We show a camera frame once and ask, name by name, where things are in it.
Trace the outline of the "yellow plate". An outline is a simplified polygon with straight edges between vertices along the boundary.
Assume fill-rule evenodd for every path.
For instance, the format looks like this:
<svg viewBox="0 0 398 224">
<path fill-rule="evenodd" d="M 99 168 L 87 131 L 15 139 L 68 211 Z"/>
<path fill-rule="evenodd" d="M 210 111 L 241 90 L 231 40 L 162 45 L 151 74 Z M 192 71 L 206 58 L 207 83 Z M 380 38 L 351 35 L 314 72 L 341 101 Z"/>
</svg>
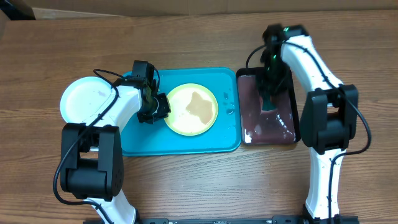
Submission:
<svg viewBox="0 0 398 224">
<path fill-rule="evenodd" d="M 167 126 L 177 134 L 196 136 L 208 131 L 218 116 L 218 102 L 203 85 L 187 83 L 175 87 L 167 95 L 170 113 Z"/>
</svg>

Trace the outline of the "light blue plate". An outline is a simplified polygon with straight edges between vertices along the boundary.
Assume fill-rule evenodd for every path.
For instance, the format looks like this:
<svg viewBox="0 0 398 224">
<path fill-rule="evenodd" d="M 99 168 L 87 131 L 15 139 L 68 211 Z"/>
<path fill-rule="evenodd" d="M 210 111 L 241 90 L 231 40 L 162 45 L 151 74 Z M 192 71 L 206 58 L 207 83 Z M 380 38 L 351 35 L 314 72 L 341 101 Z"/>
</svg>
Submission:
<svg viewBox="0 0 398 224">
<path fill-rule="evenodd" d="M 84 77 L 70 84 L 60 100 L 66 123 L 89 125 L 113 101 L 115 91 L 99 77 Z"/>
</svg>

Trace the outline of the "green sponge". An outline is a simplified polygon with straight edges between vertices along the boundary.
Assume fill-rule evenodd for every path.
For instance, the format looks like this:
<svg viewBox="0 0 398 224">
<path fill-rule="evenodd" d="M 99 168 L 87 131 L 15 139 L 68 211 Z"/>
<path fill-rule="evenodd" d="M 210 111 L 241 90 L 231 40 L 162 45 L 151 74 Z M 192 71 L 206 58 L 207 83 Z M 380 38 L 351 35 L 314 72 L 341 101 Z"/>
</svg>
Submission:
<svg viewBox="0 0 398 224">
<path fill-rule="evenodd" d="M 261 110 L 263 111 L 272 111 L 276 109 L 276 105 L 272 102 L 272 97 L 269 95 L 262 95 L 261 96 Z"/>
</svg>

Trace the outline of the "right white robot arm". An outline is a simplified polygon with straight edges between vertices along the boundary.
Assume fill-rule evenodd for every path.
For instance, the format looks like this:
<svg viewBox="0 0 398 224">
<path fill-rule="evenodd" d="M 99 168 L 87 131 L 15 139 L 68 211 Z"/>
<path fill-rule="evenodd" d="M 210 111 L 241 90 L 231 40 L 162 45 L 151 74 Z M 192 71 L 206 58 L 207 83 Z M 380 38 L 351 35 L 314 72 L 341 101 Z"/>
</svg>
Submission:
<svg viewBox="0 0 398 224">
<path fill-rule="evenodd" d="M 358 223 L 358 217 L 343 216 L 338 207 L 340 169 L 356 133 L 357 88 L 334 76 L 303 26 L 270 25 L 262 38 L 259 94 L 266 99 L 288 89 L 292 74 L 307 94 L 299 128 L 311 165 L 301 223 Z"/>
</svg>

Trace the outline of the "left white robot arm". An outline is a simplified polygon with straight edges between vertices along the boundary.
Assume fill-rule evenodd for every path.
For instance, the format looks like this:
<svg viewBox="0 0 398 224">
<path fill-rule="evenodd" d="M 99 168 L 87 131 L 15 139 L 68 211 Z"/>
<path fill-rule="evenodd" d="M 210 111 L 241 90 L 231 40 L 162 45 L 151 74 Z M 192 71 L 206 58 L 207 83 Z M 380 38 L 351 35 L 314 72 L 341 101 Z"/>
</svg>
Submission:
<svg viewBox="0 0 398 224">
<path fill-rule="evenodd" d="M 130 75 L 106 79 L 102 69 L 81 78 L 63 92 L 60 113 L 61 160 L 53 177 L 53 193 L 66 205 L 91 205 L 100 223 L 141 223 L 123 190 L 121 132 L 137 116 L 154 124 L 170 113 L 160 74 L 153 64 L 136 60 Z"/>
</svg>

